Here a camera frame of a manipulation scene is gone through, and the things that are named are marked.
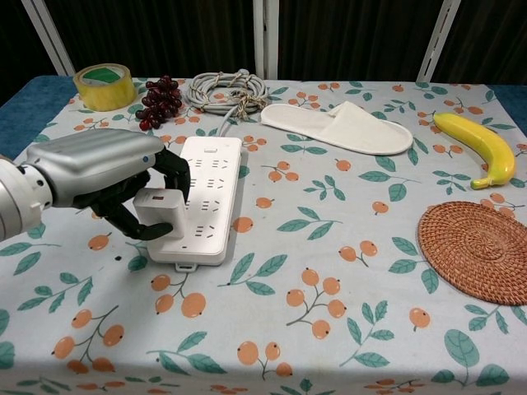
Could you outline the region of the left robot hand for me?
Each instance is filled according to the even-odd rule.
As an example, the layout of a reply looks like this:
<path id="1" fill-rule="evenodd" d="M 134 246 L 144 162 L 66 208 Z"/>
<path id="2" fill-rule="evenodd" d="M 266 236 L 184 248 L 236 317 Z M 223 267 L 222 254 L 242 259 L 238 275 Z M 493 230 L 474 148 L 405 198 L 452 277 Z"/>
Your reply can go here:
<path id="1" fill-rule="evenodd" d="M 20 172 L 32 170 L 38 187 L 48 187 L 46 207 L 89 207 L 132 239 L 149 241 L 168 235 L 173 225 L 144 225 L 124 203 L 150 180 L 163 174 L 168 189 L 189 195 L 188 162 L 169 151 L 160 138 L 123 129 L 92 129 L 30 146 Z"/>

